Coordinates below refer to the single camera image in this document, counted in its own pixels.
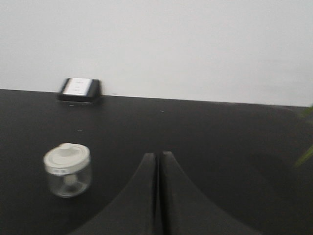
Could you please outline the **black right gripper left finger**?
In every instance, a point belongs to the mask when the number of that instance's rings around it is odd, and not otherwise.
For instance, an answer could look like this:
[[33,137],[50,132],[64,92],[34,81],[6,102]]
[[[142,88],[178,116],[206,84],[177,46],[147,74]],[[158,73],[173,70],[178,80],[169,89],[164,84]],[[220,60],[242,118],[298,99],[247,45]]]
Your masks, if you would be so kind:
[[144,154],[120,193],[72,235],[153,235],[157,202],[158,161]]

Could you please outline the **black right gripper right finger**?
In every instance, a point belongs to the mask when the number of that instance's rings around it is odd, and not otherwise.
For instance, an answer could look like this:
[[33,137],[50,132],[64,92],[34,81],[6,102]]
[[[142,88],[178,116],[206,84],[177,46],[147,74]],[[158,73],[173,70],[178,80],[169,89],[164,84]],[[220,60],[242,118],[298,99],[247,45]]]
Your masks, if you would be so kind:
[[209,200],[170,151],[160,156],[160,206],[166,235],[259,234]]

